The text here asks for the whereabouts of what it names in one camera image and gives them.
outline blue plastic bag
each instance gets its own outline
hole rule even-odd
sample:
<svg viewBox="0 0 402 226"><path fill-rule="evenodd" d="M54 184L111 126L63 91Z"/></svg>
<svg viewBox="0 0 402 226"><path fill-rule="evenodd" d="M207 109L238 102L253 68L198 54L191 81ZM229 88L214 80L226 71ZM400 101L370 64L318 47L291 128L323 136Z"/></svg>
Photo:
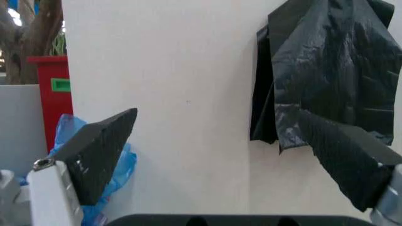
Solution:
<svg viewBox="0 0 402 226"><path fill-rule="evenodd" d="M85 121L73 115L63 114L56 128L55 146L50 150L49 157L57 153L60 147L86 124ZM95 206L81 206L84 212L82 226L102 226L106 223L107 218L102 214L102 210L109 202L110 195L123 187L134 172L137 156L130 150L130 144L125 144L114 168L112 179L106 185L98 203Z"/></svg>

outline tree trunk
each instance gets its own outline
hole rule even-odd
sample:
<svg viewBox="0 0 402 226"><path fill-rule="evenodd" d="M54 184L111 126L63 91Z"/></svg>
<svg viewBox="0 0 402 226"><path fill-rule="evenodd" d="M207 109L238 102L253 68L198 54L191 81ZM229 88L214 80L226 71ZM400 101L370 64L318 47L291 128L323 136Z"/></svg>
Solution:
<svg viewBox="0 0 402 226"><path fill-rule="evenodd" d="M49 53L52 41L60 31L63 13L61 0L41 0L39 13L33 18L24 15L22 27L17 27L7 13L6 0L0 0L0 47L6 63L8 84L36 84L36 65L27 63L30 56ZM23 0L25 13L30 13L31 0Z"/></svg>
<svg viewBox="0 0 402 226"><path fill-rule="evenodd" d="M7 84L36 84L38 77L36 65L26 61L32 53L26 51L23 45L14 44L3 50L6 63Z"/></svg>

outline white panel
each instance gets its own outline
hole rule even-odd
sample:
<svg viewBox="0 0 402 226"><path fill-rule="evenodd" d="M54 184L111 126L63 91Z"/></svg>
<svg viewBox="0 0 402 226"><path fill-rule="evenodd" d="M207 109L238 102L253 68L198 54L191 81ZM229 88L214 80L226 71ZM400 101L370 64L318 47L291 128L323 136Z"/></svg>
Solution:
<svg viewBox="0 0 402 226"><path fill-rule="evenodd" d="M76 115L97 121L139 109L129 139L138 165L106 207L111 219L130 213L366 218L309 148L279 156L277 144L249 141L255 34L283 2L63 2Z"/></svg>
<svg viewBox="0 0 402 226"><path fill-rule="evenodd" d="M39 85L0 85L0 169L26 176L46 155Z"/></svg>

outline screw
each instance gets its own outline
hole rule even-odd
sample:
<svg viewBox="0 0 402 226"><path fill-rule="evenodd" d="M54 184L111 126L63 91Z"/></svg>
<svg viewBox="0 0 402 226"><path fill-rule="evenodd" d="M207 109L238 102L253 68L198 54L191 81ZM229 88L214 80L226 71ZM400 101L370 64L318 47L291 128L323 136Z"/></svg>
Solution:
<svg viewBox="0 0 402 226"><path fill-rule="evenodd" d="M53 166L55 164L55 160L50 159L39 159L33 164L33 171L39 171L45 169L47 167Z"/></svg>

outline red bin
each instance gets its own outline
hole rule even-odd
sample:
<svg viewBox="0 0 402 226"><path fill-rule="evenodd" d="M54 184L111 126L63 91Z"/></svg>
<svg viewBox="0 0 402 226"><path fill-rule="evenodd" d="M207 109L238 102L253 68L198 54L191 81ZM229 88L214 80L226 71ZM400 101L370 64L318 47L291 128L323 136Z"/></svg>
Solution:
<svg viewBox="0 0 402 226"><path fill-rule="evenodd" d="M38 67L46 145L50 152L60 116L73 114L67 56L31 56L27 61Z"/></svg>

